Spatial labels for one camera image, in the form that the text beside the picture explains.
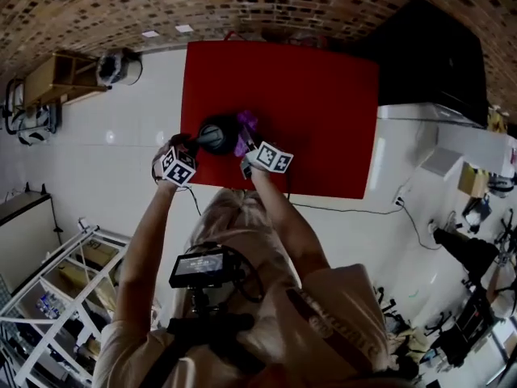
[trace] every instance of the person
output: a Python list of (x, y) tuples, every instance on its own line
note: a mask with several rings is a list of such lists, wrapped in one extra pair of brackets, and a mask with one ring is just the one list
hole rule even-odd
[(429, 231), (469, 272), (470, 281), (485, 292), (494, 315), (509, 318), (515, 312), (517, 281), (515, 268), (506, 255), (485, 240), (468, 238), (456, 231), (456, 214), (452, 212), (443, 229), (431, 220)]
[[(183, 135), (171, 138), (155, 159), (171, 146), (181, 148), (185, 140)], [(217, 242), (236, 249), (254, 266), (265, 289), (261, 303), (225, 286), (210, 289), (210, 302), (219, 298), (229, 312), (253, 315), (253, 327), (240, 332), (238, 341), (265, 368), (245, 375), (200, 345), (165, 369), (163, 386), (410, 386), (387, 370), (384, 319), (364, 266), (330, 268), (313, 229), (269, 174), (253, 168), (251, 180), (256, 192), (221, 189), (216, 194), (187, 247)], [(149, 331), (167, 216), (177, 191), (166, 180), (157, 184), (124, 258), (113, 322), (102, 331), (94, 387), (141, 386), (174, 339), (165, 329)], [(244, 285), (253, 294), (255, 281), (249, 276)], [(175, 318), (195, 316), (188, 292), (180, 289)]]

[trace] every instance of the person's left hand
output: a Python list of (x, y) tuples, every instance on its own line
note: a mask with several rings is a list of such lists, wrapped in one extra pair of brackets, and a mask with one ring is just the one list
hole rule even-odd
[(181, 146), (183, 146), (183, 143), (188, 141), (190, 138), (191, 138), (191, 135), (189, 133), (178, 133), (178, 134), (174, 135), (169, 141), (167, 141), (162, 146), (162, 148), (160, 148), (158, 150), (156, 155), (154, 155), (153, 162), (151, 163), (151, 176), (153, 177), (154, 182), (156, 184), (158, 184), (158, 185), (161, 185), (161, 184), (175, 185), (175, 184), (171, 183), (170, 181), (161, 179), (160, 176), (156, 175), (156, 173), (154, 171), (154, 164), (156, 164), (156, 162), (158, 162), (163, 155), (167, 154), (173, 146), (180, 146), (180, 148), (181, 148)]

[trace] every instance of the red table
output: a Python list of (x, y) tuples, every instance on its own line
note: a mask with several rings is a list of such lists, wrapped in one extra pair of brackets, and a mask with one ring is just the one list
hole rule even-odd
[[(294, 154), (289, 190), (363, 198), (376, 127), (378, 66), (315, 48), (248, 41), (190, 43), (181, 130), (246, 109), (258, 131)], [(200, 151), (193, 183), (252, 188), (240, 158)], [(285, 179), (279, 186), (288, 190)]]

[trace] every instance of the shoe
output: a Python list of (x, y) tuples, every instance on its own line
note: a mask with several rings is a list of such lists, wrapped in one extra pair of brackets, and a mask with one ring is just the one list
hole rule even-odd
[(445, 227), (443, 228), (448, 233), (454, 233), (457, 228), (457, 222), (456, 222), (456, 211), (451, 211), (449, 214), (449, 217), (447, 217), (447, 222), (445, 223)]
[(434, 220), (429, 221), (429, 224), (427, 225), (427, 231), (429, 231), (429, 235), (433, 239), (433, 242), (435, 241), (435, 231), (437, 231), (438, 226), (436, 225)]

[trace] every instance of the camera screen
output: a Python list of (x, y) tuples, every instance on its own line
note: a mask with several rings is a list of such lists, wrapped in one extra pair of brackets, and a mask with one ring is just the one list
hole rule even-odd
[(176, 276), (190, 275), (192, 273), (217, 272), (223, 268), (223, 255), (202, 255), (200, 257), (190, 257), (180, 259)]

